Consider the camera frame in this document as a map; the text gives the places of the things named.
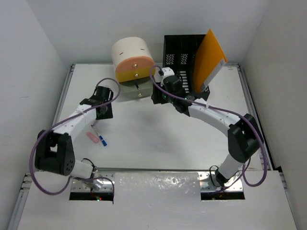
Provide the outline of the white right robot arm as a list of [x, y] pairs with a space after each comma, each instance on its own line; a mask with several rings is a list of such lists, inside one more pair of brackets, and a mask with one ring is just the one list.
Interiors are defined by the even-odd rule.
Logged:
[[260, 150], [264, 152], [264, 141], [255, 118], [244, 116], [208, 104], [195, 94], [188, 94], [178, 76], [164, 77], [163, 82], [156, 82], [150, 76], [154, 90], [160, 92], [162, 99], [181, 114], [198, 119], [219, 130], [227, 137], [228, 155], [215, 171], [215, 182], [220, 187], [237, 173], [247, 168], [246, 162]]

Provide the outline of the pink top drawer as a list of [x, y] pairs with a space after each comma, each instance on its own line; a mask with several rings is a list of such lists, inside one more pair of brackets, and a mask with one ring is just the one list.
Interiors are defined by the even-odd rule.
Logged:
[[137, 69], [150, 68], [153, 65], [154, 65], [154, 60], [150, 57], [147, 56], [130, 57], [121, 61], [116, 66], [115, 71], [116, 70], [124, 71], [132, 68], [137, 68]]

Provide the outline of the orange notebook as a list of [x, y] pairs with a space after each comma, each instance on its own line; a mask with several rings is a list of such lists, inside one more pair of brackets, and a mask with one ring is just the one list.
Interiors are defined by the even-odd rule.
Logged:
[[216, 74], [227, 63], [227, 58], [211, 29], [202, 40], [195, 56], [193, 83], [196, 92], [205, 90]]

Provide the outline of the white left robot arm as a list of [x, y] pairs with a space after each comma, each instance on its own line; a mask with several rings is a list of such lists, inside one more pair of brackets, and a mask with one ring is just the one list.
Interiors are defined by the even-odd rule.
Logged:
[[113, 95], [110, 88], [97, 86], [93, 95], [83, 99], [69, 116], [77, 115], [77, 118], [53, 128], [40, 140], [35, 153], [35, 167], [64, 176], [89, 179], [94, 166], [76, 160], [73, 142], [87, 125], [113, 117], [111, 104], [96, 108], [97, 105], [111, 101]]

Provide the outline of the cream round drawer cabinet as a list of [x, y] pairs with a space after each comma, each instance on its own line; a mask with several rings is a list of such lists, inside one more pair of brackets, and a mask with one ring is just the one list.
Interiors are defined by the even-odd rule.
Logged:
[[146, 42], [139, 37], [120, 39], [112, 46], [111, 57], [121, 98], [136, 100], [149, 97], [153, 90], [149, 70], [155, 62]]

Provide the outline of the black mesh file organizer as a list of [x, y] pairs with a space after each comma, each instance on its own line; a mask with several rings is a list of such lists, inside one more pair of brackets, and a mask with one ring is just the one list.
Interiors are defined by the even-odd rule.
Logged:
[[193, 72], [195, 56], [205, 35], [165, 35], [163, 67], [171, 68], [180, 78], [183, 88], [188, 93], [195, 93]]

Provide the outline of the yellow drawer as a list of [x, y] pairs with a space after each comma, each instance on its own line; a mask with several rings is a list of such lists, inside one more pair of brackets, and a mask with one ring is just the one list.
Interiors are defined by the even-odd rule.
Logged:
[[117, 81], [119, 83], [123, 83], [127, 81], [149, 77], [149, 70], [150, 68], [141, 68], [141, 69], [132, 68], [124, 71], [116, 70], [115, 74]]

